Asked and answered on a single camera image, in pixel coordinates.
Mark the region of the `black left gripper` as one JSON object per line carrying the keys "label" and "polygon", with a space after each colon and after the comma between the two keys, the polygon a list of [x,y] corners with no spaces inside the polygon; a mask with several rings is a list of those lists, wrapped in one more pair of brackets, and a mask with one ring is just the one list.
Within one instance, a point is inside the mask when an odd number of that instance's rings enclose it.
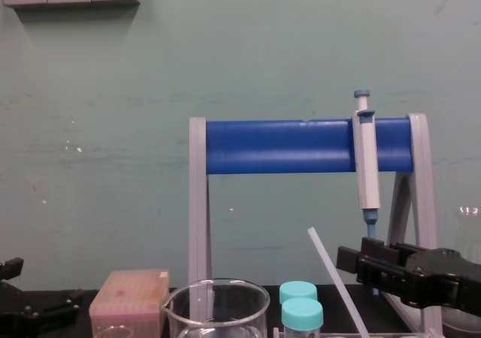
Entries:
{"label": "black left gripper", "polygon": [[[18,277],[23,269],[22,258],[12,258],[1,263],[1,300],[20,296],[23,291],[7,283]],[[20,311],[1,310],[1,337],[27,337],[27,333],[47,333],[73,325],[83,302],[84,291],[64,291],[48,302],[28,299]]]}

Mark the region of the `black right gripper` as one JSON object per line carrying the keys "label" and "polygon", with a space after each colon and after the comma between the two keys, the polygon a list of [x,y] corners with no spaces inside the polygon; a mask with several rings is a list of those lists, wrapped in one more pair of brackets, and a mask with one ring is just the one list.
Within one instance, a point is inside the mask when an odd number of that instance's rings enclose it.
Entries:
{"label": "black right gripper", "polygon": [[480,265],[451,249],[363,237],[361,250],[341,246],[336,268],[356,281],[401,299],[407,306],[480,311]]}

